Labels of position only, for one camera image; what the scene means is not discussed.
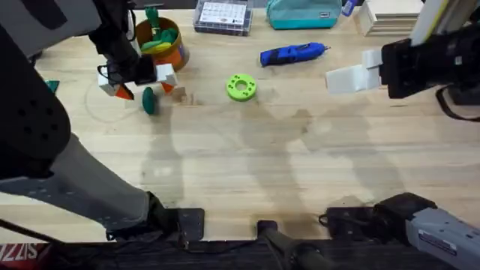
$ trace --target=green 3d printed gear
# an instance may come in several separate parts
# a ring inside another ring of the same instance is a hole
[[[226,93],[234,101],[248,101],[255,96],[257,83],[247,74],[235,74],[226,81]]]

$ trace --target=wooden tabletop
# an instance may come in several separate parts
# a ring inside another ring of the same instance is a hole
[[[404,100],[385,89],[326,90],[325,72],[356,65],[363,50],[398,37],[363,37],[351,17],[329,30],[274,31],[263,10],[254,11],[249,37],[200,34],[193,13],[160,12],[178,23],[190,61],[178,72],[184,91],[163,96],[159,116],[97,87],[104,59],[87,37],[37,61],[46,80],[61,81],[57,96],[73,132],[125,181],[165,206],[204,208],[206,239],[250,239],[259,219],[276,220],[293,237],[327,238],[317,223],[327,207],[404,191],[480,226],[479,124],[444,116],[432,90]],[[263,50],[307,42],[331,49],[317,60],[260,67]],[[237,73],[255,78],[254,100],[226,95]],[[105,241],[101,225],[33,199],[1,194],[0,216],[65,241]],[[3,230],[0,239],[32,241]]]

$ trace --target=blue glue gun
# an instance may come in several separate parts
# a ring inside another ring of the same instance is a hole
[[[265,67],[312,60],[321,56],[328,49],[330,47],[317,42],[270,49],[260,53],[260,63]]]

